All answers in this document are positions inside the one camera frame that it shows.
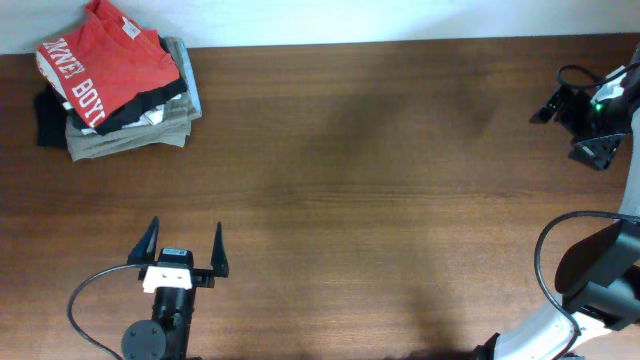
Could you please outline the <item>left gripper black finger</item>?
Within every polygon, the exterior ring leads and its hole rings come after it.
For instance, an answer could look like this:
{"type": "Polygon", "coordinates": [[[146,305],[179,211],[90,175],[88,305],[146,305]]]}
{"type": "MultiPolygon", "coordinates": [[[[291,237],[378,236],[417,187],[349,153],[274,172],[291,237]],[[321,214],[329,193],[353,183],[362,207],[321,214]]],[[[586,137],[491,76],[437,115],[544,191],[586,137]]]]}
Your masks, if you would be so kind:
{"type": "Polygon", "coordinates": [[[159,218],[155,216],[142,238],[129,253],[128,265],[147,265],[155,261],[158,233],[159,218]]]}
{"type": "Polygon", "coordinates": [[[224,247],[221,222],[218,222],[216,225],[216,232],[214,237],[210,264],[211,264],[214,277],[218,277],[218,278],[229,277],[229,263],[228,263],[227,254],[224,247]]]}

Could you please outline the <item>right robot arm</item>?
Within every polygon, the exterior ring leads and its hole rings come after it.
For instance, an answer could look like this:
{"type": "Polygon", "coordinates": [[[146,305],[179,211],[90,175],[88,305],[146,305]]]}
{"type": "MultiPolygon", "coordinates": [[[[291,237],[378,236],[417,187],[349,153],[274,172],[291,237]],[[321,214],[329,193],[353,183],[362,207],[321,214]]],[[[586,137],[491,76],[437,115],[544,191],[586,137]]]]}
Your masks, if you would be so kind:
{"type": "MultiPolygon", "coordinates": [[[[639,56],[606,76],[590,70],[590,83],[557,79],[558,89],[531,118],[555,121],[573,138],[570,158],[606,170],[621,141],[639,137],[639,56]]],[[[545,304],[516,328],[494,334],[470,358],[480,360],[573,359],[575,348],[639,322],[639,145],[632,156],[616,212],[574,211],[550,221],[534,249],[534,274],[545,304]],[[574,218],[599,218],[609,226],[571,246],[559,262],[553,288],[541,271],[542,247],[551,230],[574,218]]]]}

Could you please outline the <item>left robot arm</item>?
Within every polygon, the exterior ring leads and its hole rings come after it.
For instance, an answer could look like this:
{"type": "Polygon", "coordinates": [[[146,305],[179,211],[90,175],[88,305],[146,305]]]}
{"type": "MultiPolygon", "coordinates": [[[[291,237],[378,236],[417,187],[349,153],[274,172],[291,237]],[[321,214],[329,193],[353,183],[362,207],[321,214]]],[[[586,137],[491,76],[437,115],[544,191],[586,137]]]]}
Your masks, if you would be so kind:
{"type": "Polygon", "coordinates": [[[193,253],[178,248],[157,248],[159,219],[155,217],[128,255],[138,265],[143,291],[154,296],[149,319],[130,325],[121,340],[127,360],[185,360],[199,288],[212,288],[217,278],[229,276],[222,225],[216,225],[210,266],[194,266],[193,253]]]}

